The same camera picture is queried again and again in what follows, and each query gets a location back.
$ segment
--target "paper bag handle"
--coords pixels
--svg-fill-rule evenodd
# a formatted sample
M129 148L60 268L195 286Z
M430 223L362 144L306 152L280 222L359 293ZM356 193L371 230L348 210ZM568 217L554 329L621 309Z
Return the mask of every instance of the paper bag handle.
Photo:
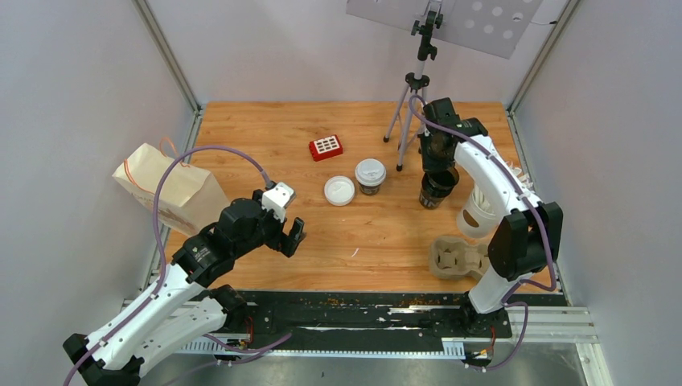
M166 155L166 153L163 152L163 143L164 142L168 142L170 144L171 149L173 149L173 153L175 153L175 157L178 157L179 156L178 150L175 149L175 144L168 137L161 138L161 141L158 143L158 151L161 152L161 155L163 155L164 157L168 157ZM185 162L181 162L180 166L190 167L190 165L187 165ZM132 183L137 189L140 189L141 191L146 191L147 193L154 195L154 193L152 191L148 191L144 187L141 187L137 182L135 182L133 175L130 173L130 168L128 167L128 158L123 160L123 169L125 170L125 176L128 177L128 180L130 181L130 183Z
M141 191L146 191L147 193L154 195L152 191L148 191L144 187L141 187L138 185L138 183L135 182L135 179L133 178L133 175L130 173L130 168L128 168L128 158L123 160L123 169L125 170L125 176L128 177L128 180L130 183L132 183L135 187L137 187Z
M175 153L175 157L177 158L180 154L178 154L178 150L175 149L175 144L173 143L173 141L171 141L171 139L168 138L168 137L161 138L161 141L158 143L158 151L160 151L161 154L162 154L164 157L168 157L168 156L166 155L166 153L163 151L163 143L164 143L164 142L168 142L168 143L170 144L170 148L173 149L173 153ZM182 166L182 167L190 167L190 166L187 165L185 162L181 162L181 163L180 163L180 166Z

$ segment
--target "wooden surface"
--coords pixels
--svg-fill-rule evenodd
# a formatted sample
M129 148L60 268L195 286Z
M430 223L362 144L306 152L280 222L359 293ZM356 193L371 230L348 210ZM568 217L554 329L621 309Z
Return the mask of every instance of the wooden surface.
M214 283L241 290L359 290L453 291L469 290L475 281L447 281L434 277L428 251L440 235L462 234L455 217L473 187L460 169L460 183L438 209L418 202L421 159L417 144L408 149L402 172L396 171L399 129L383 143L395 104L389 102L211 103L199 131L197 146L231 146L254 157L274 181L283 181L297 198L287 210L290 221L301 217L307 238L287 259L266 247L242 257L235 269ZM477 117L489 130L505 160L519 164L516 148L499 103L458 103L463 118ZM417 128L416 120L413 130ZM314 162L308 143L337 134L343 155ZM355 165L377 158L388 170L378 195L359 192L345 207L334 207L324 197L324 183L345 175L355 181ZM191 163L211 170L230 199L251 197L263 181L256 169L228 153L195 154ZM169 259L185 237L172 232ZM536 279L548 282L546 271ZM524 286L522 290L533 291Z

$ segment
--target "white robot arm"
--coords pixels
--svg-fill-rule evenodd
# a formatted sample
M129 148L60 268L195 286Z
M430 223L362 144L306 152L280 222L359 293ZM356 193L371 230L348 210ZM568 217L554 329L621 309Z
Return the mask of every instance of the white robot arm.
M246 301L229 285L211 290L194 309L167 319L255 248L267 245L293 256L305 237L299 218L288 235L283 232L286 208L295 196L292 188L277 183L265 192L254 191L251 199L235 199L217 222L184 242L166 265L162 282L157 279L100 329L67 339L64 350L73 363L80 362L85 383L137 385L153 366L196 337L239 326Z
M442 172L458 164L483 191L499 223L488 246L491 267L462 307L462 324L472 333L480 332L520 283L548 265L553 277L563 212L527 189L499 156L481 122L460 119L449 98L425 105L424 117L416 115L429 122L419 135L425 172Z

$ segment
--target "brown paper bag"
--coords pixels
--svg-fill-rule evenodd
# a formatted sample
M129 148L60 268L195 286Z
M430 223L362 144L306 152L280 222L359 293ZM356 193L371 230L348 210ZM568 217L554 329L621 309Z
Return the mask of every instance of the brown paper bag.
M171 162L173 158L144 143L114 171L112 177L151 210L158 181ZM228 205L228 197L213 173L183 163L175 166L163 184L158 201L158 219L186 236L193 236L201 228L217 221L220 212Z

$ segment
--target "cup lid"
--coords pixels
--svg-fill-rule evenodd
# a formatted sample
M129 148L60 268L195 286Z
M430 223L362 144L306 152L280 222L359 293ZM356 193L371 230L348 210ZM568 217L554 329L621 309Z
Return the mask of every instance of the cup lid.
M366 187L376 187L386 179L386 166L374 158L364 159L355 167L355 178Z
M355 184L348 177L337 175L324 184L324 196L330 204L342 207L355 196Z

